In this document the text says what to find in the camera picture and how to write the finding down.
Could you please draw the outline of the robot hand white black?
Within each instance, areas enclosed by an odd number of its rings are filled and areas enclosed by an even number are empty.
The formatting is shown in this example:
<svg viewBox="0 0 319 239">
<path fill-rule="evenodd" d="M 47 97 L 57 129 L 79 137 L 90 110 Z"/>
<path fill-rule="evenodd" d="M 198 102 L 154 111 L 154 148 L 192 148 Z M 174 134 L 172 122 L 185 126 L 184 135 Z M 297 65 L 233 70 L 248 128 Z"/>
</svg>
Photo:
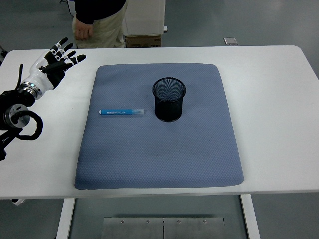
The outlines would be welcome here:
<svg viewBox="0 0 319 239">
<path fill-rule="evenodd" d="M 65 37 L 43 53 L 32 65 L 29 76 L 21 86 L 42 94 L 53 90 L 65 77 L 66 71 L 86 59 L 86 55 L 76 55 L 76 51 L 70 51 L 73 43 L 67 41 Z"/>
</svg>

